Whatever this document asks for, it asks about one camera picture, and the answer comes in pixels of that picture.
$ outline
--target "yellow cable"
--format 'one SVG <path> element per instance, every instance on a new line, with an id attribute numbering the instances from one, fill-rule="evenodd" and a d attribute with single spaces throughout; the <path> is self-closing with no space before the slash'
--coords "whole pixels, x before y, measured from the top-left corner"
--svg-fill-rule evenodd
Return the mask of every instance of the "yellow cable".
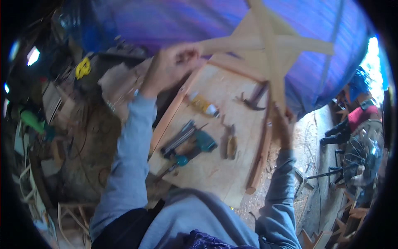
<path id="1" fill-rule="evenodd" d="M 80 80 L 91 71 L 90 60 L 85 57 L 76 67 L 76 79 Z"/>

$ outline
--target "person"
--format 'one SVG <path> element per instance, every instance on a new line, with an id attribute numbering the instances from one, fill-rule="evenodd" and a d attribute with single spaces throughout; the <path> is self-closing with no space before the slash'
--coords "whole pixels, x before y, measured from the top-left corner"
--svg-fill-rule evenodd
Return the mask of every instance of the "person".
<path id="1" fill-rule="evenodd" d="M 157 95 L 204 65 L 201 47 L 180 44 L 154 57 L 144 83 L 129 103 L 129 117 L 117 142 L 107 186 L 90 220 L 92 248 L 301 248 L 293 208 L 292 132 L 295 117 L 277 113 L 274 130 L 281 150 L 265 205 L 252 231 L 215 195 L 190 188 L 169 192 L 146 210 L 145 178 Z"/>
<path id="2" fill-rule="evenodd" d="M 371 99 L 362 102 L 341 123 L 327 131 L 325 137 L 320 140 L 320 144 L 325 146 L 330 143 L 342 144 L 347 142 L 351 133 L 368 119 L 378 119 L 377 106 L 374 105 Z"/>

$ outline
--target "black strap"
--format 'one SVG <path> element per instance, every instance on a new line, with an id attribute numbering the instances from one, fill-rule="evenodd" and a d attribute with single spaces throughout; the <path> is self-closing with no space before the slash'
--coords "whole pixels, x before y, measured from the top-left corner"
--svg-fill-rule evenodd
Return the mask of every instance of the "black strap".
<path id="1" fill-rule="evenodd" d="M 138 208 L 123 214 L 105 227 L 95 239 L 92 249 L 138 248 L 149 225 L 164 204 L 164 200 L 160 200 L 151 210 Z"/>

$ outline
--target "black pants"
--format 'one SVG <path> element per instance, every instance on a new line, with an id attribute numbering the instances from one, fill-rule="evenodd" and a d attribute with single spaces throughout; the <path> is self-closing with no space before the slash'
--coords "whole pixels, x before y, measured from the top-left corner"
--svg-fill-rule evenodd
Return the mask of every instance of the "black pants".
<path id="1" fill-rule="evenodd" d="M 348 124 L 348 118 L 345 118 L 341 123 L 326 132 L 325 135 L 326 137 L 320 140 L 321 145 L 329 143 L 342 144 L 347 142 L 351 136 L 351 128 Z"/>

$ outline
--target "green object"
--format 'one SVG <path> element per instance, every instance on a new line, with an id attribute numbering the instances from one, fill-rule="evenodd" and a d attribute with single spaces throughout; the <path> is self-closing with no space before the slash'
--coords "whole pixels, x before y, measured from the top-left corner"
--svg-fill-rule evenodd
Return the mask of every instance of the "green object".
<path id="1" fill-rule="evenodd" d="M 21 115 L 22 122 L 25 125 L 32 127 L 38 134 L 43 135 L 45 131 L 44 127 L 46 121 L 40 122 L 39 118 L 33 112 L 29 110 L 24 110 L 23 112 L 21 112 L 22 109 L 22 106 L 18 108 L 18 112 Z"/>

